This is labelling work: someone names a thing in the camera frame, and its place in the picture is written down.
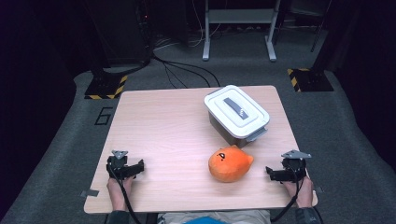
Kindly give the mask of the white box lid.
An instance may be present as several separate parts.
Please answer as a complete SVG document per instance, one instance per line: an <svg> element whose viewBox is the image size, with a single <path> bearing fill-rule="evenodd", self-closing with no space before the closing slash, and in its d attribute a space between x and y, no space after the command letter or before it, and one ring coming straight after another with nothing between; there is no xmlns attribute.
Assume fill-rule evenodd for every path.
<svg viewBox="0 0 396 224"><path fill-rule="evenodd" d="M234 138L254 141L255 135L266 131L268 112L235 85L211 92L204 102L210 115Z"/></svg>

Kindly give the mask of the white metal stand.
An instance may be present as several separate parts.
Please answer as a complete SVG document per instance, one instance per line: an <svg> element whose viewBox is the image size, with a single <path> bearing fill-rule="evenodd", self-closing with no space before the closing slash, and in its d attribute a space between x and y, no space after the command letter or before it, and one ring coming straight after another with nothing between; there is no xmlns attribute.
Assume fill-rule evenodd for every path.
<svg viewBox="0 0 396 224"><path fill-rule="evenodd" d="M275 0L272 8L259 9L210 9L209 0L205 0L205 44L202 60L207 62L210 55L210 25L211 24L269 24L268 35L264 37L270 62L276 61L273 36L281 0Z"/></svg>

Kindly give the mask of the person's blue shirt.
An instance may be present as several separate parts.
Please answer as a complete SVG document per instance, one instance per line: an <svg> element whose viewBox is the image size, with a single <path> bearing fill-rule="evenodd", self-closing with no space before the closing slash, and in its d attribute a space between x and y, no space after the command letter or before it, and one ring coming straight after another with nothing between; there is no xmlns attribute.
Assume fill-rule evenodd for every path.
<svg viewBox="0 0 396 224"><path fill-rule="evenodd" d="M183 224L227 224L227 223L214 219L213 217L198 217L189 220Z"/></svg>

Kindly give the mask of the person's left hand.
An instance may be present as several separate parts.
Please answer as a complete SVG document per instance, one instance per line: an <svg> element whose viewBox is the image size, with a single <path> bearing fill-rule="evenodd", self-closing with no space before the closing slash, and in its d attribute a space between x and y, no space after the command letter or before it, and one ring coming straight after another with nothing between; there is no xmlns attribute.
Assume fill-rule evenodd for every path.
<svg viewBox="0 0 396 224"><path fill-rule="evenodd" d="M121 181L121 184L123 185L125 189L125 193L128 198L131 198L131 192L132 192L132 183L133 183L133 178L129 177ZM127 211L128 207L125 202L124 195L122 193L121 187L119 183L117 182L116 179L114 178L109 178L106 184L109 197L111 200L112 208L114 211Z"/></svg>

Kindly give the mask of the orange plush toy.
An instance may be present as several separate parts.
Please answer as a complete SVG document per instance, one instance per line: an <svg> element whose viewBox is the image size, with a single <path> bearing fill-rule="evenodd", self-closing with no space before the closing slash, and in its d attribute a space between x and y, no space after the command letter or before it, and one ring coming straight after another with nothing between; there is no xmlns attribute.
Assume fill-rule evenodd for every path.
<svg viewBox="0 0 396 224"><path fill-rule="evenodd" d="M236 145L217 150L208 160L210 174L220 182L241 179L250 169L254 158Z"/></svg>

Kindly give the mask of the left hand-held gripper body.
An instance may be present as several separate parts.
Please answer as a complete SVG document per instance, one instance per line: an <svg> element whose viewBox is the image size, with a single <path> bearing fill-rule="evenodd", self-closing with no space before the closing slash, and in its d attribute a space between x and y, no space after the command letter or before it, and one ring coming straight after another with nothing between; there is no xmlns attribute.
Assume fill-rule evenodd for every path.
<svg viewBox="0 0 396 224"><path fill-rule="evenodd" d="M125 175L129 174L129 166L127 165L127 151L112 150L111 155L106 161L106 170L110 178L123 180Z"/></svg>

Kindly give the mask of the person's right hand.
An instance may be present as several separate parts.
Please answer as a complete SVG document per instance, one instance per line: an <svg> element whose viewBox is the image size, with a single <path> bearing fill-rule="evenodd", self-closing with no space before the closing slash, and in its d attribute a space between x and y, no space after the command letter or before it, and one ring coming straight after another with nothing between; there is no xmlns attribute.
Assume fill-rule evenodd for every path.
<svg viewBox="0 0 396 224"><path fill-rule="evenodd" d="M297 196L296 203L298 208L308 208L313 202L313 182L309 177L305 177L299 183L284 182L290 197Z"/></svg>

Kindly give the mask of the black striped stand base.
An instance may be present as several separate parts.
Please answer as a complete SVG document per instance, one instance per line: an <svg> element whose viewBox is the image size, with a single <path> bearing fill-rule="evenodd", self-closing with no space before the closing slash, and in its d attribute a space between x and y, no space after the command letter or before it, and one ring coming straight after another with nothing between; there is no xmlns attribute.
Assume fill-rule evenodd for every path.
<svg viewBox="0 0 396 224"><path fill-rule="evenodd" d="M292 87L297 92L333 91L332 84L324 73L316 73L307 68L288 69Z"/></svg>
<svg viewBox="0 0 396 224"><path fill-rule="evenodd" d="M95 77L85 91L85 99L116 99L123 91L126 80L127 76L101 79Z"/></svg>

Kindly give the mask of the dark equipment cabinet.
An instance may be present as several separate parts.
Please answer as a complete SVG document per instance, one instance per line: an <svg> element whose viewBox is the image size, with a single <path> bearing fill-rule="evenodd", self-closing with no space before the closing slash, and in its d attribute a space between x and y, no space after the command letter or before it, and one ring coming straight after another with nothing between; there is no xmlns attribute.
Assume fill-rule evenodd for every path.
<svg viewBox="0 0 396 224"><path fill-rule="evenodd" d="M150 28L146 0L84 0L110 65L146 66Z"/></svg>

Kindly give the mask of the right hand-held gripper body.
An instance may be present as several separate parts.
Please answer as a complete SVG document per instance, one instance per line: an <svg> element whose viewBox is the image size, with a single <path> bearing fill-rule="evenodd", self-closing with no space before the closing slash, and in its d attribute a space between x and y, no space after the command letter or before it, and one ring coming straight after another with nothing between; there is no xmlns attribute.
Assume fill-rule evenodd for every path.
<svg viewBox="0 0 396 224"><path fill-rule="evenodd" d="M285 171L284 181L298 182L306 176L306 159L311 159L310 153L291 150L281 155Z"/></svg>

